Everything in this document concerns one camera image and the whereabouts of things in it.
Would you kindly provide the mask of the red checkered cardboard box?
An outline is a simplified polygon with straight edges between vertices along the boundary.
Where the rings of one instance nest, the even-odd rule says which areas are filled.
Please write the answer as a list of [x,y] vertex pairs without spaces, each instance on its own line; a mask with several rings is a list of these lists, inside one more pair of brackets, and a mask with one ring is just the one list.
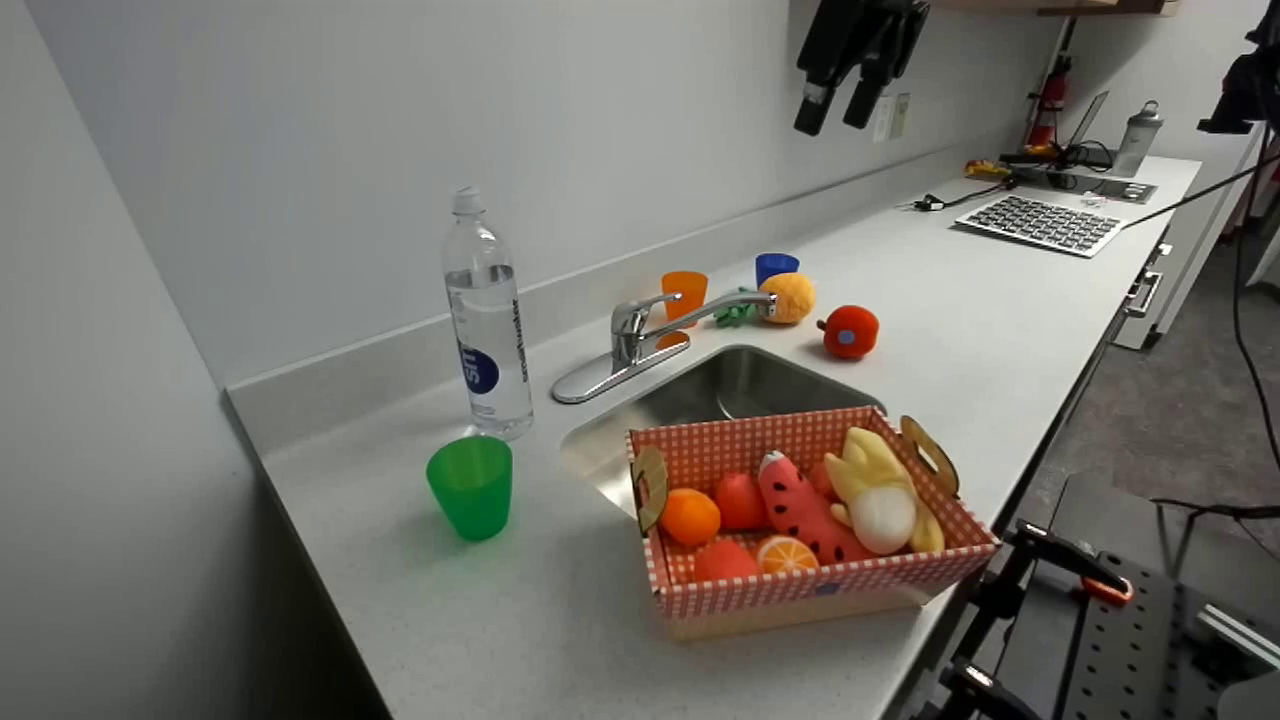
[[[718,500],[718,479],[757,467],[770,451],[783,451],[802,477],[837,503],[824,455],[846,451],[849,428],[873,428],[887,440],[910,467],[918,494],[945,528],[939,552],[868,552],[863,558],[818,565],[811,570],[757,570],[732,578],[700,578],[695,552],[662,528],[663,494],[673,487],[700,487]],[[635,500],[639,552],[650,593],[676,640],[732,636],[757,628],[811,625],[831,614],[868,614],[920,608],[967,570],[979,570],[1000,541],[965,508],[960,479],[947,455],[926,440],[931,462],[910,440],[912,419],[887,425],[875,409],[819,409],[777,412],[745,419],[693,419],[628,430],[628,477]],[[718,536],[745,545],[752,557],[770,536],[783,536],[771,525],[762,533]]]

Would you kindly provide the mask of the red plush tomato in box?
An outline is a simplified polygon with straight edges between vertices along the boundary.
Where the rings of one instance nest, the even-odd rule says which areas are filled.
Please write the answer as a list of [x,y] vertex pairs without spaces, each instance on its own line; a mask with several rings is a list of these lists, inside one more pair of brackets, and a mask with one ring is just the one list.
[[762,533],[770,525],[757,479],[747,471],[729,471],[718,479],[718,508],[729,533]]

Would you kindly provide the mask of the chrome sink faucet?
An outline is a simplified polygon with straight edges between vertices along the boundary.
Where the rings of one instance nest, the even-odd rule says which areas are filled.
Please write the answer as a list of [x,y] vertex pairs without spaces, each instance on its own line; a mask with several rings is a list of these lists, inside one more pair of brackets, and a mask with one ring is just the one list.
[[547,396],[563,409],[589,404],[616,382],[643,377],[650,366],[679,357],[687,347],[683,328],[695,328],[709,317],[752,306],[757,317],[771,312],[777,298],[762,286],[737,286],[706,298],[700,306],[651,325],[650,312],[657,298],[634,298],[614,306],[614,347],[605,357],[589,357],[573,365],[563,377],[547,382]]

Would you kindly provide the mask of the orange plastic cup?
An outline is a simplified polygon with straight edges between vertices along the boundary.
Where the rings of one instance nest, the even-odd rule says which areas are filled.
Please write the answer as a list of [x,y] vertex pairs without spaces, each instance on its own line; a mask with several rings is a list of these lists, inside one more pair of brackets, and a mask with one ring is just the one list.
[[683,319],[706,304],[709,277],[693,267],[676,267],[662,277],[662,291],[663,291],[663,317]]

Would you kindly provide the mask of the stainless steel sink basin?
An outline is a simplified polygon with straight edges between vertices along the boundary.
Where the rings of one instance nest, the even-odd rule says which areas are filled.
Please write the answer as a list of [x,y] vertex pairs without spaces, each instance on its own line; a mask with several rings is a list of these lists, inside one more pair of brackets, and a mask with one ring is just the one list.
[[818,409],[875,409],[875,396],[802,366],[777,350],[729,343],[709,361],[673,361],[610,389],[602,399],[593,399],[589,419],[569,430],[561,455],[589,487],[634,516],[634,428]]

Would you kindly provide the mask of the blue plastic cup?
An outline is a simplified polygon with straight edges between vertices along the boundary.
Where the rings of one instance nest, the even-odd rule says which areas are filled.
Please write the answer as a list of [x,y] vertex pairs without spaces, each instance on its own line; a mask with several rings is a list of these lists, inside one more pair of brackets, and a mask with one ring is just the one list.
[[766,281],[783,277],[783,271],[798,271],[798,267],[802,267],[802,259],[789,255],[789,253],[762,253],[762,255],[757,255],[757,286],[762,286]]

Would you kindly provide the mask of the yellow-orange plush fruit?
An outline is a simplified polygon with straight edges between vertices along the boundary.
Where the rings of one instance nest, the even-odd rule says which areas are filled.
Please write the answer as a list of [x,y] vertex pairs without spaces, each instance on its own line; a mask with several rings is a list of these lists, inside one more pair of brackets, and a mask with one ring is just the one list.
[[779,328],[802,325],[818,306],[818,284],[803,271],[777,271],[762,291],[771,298],[770,319]]

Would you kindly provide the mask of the pink plush watermelon slice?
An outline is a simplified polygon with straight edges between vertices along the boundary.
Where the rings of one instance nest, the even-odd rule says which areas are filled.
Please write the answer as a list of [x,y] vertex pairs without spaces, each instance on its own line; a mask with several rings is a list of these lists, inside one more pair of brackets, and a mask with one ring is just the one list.
[[824,565],[863,558],[868,547],[829,513],[829,500],[802,477],[783,451],[770,451],[757,467],[757,492],[770,525],[803,541]]

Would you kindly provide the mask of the green plastic cup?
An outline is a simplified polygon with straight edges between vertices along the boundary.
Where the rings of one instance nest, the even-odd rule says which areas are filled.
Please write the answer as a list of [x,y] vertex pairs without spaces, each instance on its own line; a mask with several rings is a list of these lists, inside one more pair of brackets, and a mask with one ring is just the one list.
[[495,436],[459,436],[432,451],[430,487],[459,541],[492,541],[507,528],[512,448]]

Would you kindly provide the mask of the red-orange plush fruit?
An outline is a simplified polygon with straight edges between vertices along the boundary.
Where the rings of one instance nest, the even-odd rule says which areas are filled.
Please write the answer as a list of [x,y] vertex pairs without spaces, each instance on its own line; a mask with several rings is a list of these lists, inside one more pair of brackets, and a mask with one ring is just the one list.
[[757,575],[757,570],[762,570],[757,557],[729,536],[718,536],[695,552],[700,578],[732,578],[732,575]]

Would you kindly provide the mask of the plush orange half slice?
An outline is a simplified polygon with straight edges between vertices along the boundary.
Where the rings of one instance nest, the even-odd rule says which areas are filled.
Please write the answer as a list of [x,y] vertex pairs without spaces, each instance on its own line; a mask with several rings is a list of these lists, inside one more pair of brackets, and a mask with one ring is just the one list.
[[762,570],[811,570],[819,557],[798,536],[770,536],[757,547]]

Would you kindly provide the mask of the black hanging gripper tool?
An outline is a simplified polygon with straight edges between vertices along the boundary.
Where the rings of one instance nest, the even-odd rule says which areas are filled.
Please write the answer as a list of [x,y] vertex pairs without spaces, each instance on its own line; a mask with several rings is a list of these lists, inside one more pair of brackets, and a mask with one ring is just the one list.
[[855,79],[846,122],[863,128],[882,90],[910,68],[926,20],[929,0],[819,0],[798,56],[803,72],[798,131],[824,128],[846,79]]

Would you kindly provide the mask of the silver laptop keyboard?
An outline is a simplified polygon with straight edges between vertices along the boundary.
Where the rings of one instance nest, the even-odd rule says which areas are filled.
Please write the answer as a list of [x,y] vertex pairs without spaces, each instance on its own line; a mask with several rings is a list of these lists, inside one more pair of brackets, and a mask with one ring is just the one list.
[[965,231],[1092,259],[1115,231],[1115,217],[1045,202],[1032,197],[1000,197],[960,217]]

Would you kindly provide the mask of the black perforated metal table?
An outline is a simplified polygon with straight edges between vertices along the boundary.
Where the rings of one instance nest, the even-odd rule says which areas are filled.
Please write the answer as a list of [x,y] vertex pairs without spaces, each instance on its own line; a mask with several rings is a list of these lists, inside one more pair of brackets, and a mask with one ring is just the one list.
[[1186,508],[1067,479],[1049,528],[1134,578],[1125,608],[1037,567],[997,678],[1040,720],[1280,720],[1280,565]]

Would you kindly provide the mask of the grey metal water bottle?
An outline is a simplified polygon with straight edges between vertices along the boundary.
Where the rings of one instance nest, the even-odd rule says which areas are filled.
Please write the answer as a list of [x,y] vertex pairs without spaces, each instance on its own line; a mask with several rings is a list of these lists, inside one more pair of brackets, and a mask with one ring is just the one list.
[[1121,148],[1115,148],[1115,159],[1111,159],[1111,171],[1115,171],[1115,177],[1134,177],[1134,171],[1143,162],[1148,148],[1156,143],[1156,131],[1161,131],[1161,128],[1165,128],[1161,104],[1148,101],[1148,104],[1129,119],[1129,128],[1125,128],[1125,136],[1121,136]]

